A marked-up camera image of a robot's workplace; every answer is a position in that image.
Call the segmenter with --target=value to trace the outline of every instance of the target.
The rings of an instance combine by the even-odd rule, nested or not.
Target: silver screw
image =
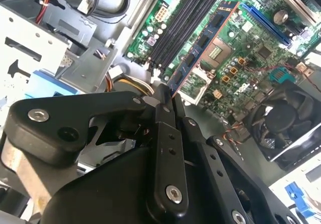
[[[163,109],[164,109],[166,112],[168,112],[168,113],[170,112],[170,110],[169,110],[167,107],[165,107],[165,106],[163,107]]]
[[[137,98],[133,98],[132,100],[134,100],[135,103],[141,104],[140,100]]]
[[[244,217],[237,210],[232,211],[232,217],[236,224],[246,224]]]
[[[166,187],[166,195],[172,202],[176,204],[182,202],[182,193],[176,186],[169,185],[168,187]]]
[[[189,123],[192,125],[192,126],[196,126],[196,123],[194,120],[189,120]]]
[[[291,224],[296,224],[296,222],[293,220],[292,217],[287,216],[287,219],[288,219],[288,221],[289,221]]]
[[[216,144],[218,144],[219,146],[223,146],[223,142],[220,139],[216,139],[215,140]]]
[[[36,122],[45,122],[49,119],[49,114],[43,109],[32,109],[28,112],[28,117]]]

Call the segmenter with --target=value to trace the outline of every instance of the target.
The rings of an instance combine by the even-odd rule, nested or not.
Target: cpu fan
[[[246,126],[267,160],[275,159],[284,170],[293,167],[321,141],[321,129],[297,144],[297,140],[321,123],[321,102],[286,81],[246,118]]]

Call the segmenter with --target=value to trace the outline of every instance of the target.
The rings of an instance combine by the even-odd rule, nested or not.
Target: fan blade
[[[306,96],[301,106],[297,109],[299,119],[308,120],[313,113],[314,101],[310,96]]]
[[[287,145],[283,134],[274,135],[274,148],[275,149],[283,149]]]
[[[288,131],[289,138],[292,141],[296,141],[302,135],[306,134],[311,129],[311,126],[312,126],[311,121],[304,121],[299,124],[293,125],[291,130]]]
[[[304,101],[305,94],[293,90],[284,91],[285,100],[288,104],[292,105],[295,109],[298,109]]]

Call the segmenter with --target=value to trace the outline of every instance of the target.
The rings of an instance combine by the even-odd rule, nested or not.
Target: hole
[[[169,148],[169,152],[172,154],[172,155],[175,155],[176,154],[176,151],[172,148]]]
[[[223,177],[222,171],[218,170],[218,171],[216,171],[216,173],[217,173],[219,176]]]
[[[275,214],[274,216],[279,224],[286,224],[286,221],[280,215]]]
[[[62,127],[58,130],[57,134],[60,139],[66,142],[74,142],[79,138],[77,130],[71,127]]]
[[[15,40],[13,40],[9,37],[6,37],[5,44],[9,47],[16,48],[17,50],[29,55],[30,57],[32,57],[33,59],[35,59],[38,62],[41,61],[42,56],[40,54],[38,54],[37,52],[31,50],[30,48],[28,48],[22,44],[20,44],[19,42],[16,42]]]

